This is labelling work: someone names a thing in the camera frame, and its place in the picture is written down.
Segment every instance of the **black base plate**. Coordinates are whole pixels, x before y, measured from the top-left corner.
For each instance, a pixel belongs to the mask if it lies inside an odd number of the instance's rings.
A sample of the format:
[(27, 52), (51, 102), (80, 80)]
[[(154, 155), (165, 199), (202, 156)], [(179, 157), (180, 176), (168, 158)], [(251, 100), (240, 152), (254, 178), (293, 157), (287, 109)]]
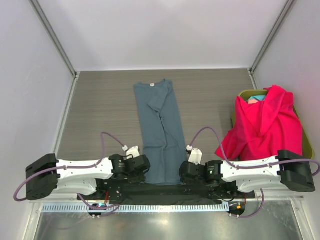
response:
[[(97, 192), (83, 196), (85, 200), (104, 201), (107, 192), (111, 204), (123, 205), (216, 205), (221, 204), (221, 199), (244, 198), (242, 192), (232, 191), (234, 186), (228, 183), (220, 184), (214, 189), (203, 184), (132, 184), (126, 180), (97, 180), (97, 185)], [(247, 199), (255, 197), (254, 191), (246, 193)]]

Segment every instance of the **reflective metal surface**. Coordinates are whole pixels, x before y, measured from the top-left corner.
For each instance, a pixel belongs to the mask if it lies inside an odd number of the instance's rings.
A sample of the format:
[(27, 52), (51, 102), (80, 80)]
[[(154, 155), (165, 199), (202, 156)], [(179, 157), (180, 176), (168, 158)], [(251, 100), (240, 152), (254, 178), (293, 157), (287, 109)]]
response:
[[(249, 215), (259, 207), (246, 204)], [(226, 212), (120, 213), (101, 219), (86, 213), (42, 213), (36, 240), (302, 240), (291, 201), (267, 201), (255, 217)]]

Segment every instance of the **laundry basket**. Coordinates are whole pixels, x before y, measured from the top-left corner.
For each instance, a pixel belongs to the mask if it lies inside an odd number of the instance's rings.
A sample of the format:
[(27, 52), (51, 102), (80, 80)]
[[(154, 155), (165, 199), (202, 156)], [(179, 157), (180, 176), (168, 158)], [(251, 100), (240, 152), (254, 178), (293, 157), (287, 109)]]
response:
[[(247, 101), (252, 96), (267, 95), (267, 93), (268, 93), (267, 90), (244, 90), (244, 91), (240, 92), (240, 94), (238, 96), (242, 97), (243, 100)], [(294, 106), (293, 106), (293, 111), (297, 115), (297, 117), (299, 118), (299, 115), (298, 115)], [(232, 125), (235, 126), (236, 125), (236, 111), (234, 111), (232, 113), (231, 121), (232, 121)], [(305, 132), (305, 129), (303, 128), (303, 126), (302, 126), (302, 131), (303, 131), (303, 135), (302, 135), (303, 156), (307, 159), (313, 159), (314, 158), (314, 150), (309, 142), (309, 139), (306, 135), (306, 132)]]

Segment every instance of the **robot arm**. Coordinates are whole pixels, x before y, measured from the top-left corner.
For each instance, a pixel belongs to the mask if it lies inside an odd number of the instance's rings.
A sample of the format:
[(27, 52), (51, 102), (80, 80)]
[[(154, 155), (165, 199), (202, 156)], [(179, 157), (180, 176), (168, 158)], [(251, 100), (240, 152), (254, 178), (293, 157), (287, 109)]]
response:
[[(213, 188), (223, 183), (235, 183), (237, 190), (242, 193), (284, 185), (295, 192), (314, 192), (316, 190), (309, 162), (279, 163), (304, 158), (287, 150), (280, 150), (277, 156), (265, 159), (234, 161), (232, 164), (236, 167), (233, 167), (226, 161), (220, 160), (200, 165), (202, 152), (190, 146), (187, 146), (186, 149), (190, 157), (181, 165), (179, 171), (181, 180), (185, 183), (204, 183)], [(241, 169), (241, 167), (258, 166), (265, 167)]]
[(26, 184), (26, 199), (38, 200), (50, 194), (92, 195), (99, 188), (97, 180), (143, 182), (144, 174), (150, 168), (148, 158), (140, 155), (137, 146), (130, 148), (126, 154), (114, 154), (102, 159), (100, 164), (97, 164), (100, 160), (66, 161), (56, 159), (55, 154), (47, 154), (26, 168), (26, 178), (45, 169), (58, 169), (29, 181)]

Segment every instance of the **black bracket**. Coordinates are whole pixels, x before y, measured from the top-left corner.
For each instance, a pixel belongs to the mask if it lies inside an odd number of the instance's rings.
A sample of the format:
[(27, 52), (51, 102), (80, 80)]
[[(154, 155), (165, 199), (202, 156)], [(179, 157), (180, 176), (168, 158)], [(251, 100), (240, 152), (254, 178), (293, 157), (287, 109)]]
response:
[(184, 161), (179, 169), (181, 182), (185, 184), (205, 184), (209, 187), (218, 187), (221, 183), (221, 160), (209, 161), (204, 165)]
[[(54, 168), (58, 162), (56, 154), (47, 154), (25, 169), (25, 177), (29, 178), (42, 170)], [(35, 177), (26, 184), (26, 199), (38, 200), (49, 196), (57, 188), (59, 177), (56, 170)]]
[[(279, 162), (294, 159), (306, 159), (304, 156), (287, 150), (279, 150), (277, 156)], [(295, 162), (280, 165), (278, 175), (281, 183), (294, 192), (310, 193), (316, 190), (309, 162)]]
[(131, 184), (138, 184), (146, 180), (145, 173), (150, 169), (150, 162), (146, 155), (124, 159), (119, 154), (109, 157), (112, 162), (112, 179), (128, 180)]

